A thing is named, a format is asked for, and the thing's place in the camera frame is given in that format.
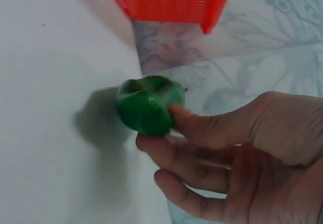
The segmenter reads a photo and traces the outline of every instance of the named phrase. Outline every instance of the patterned cloth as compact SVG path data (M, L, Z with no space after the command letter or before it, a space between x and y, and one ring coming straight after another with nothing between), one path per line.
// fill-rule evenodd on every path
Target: patterned cloth
M210 36L197 25L133 25L143 74L182 83L197 114L226 113L269 90L323 96L323 0L229 0ZM173 224L214 223L169 208Z

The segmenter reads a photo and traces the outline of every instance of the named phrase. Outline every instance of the white surface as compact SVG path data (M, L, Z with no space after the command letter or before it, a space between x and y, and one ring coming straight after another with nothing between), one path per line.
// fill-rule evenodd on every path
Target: white surface
M0 16L0 222L169 223L134 135L102 149L75 124L93 92L141 76L115 3L0 0Z

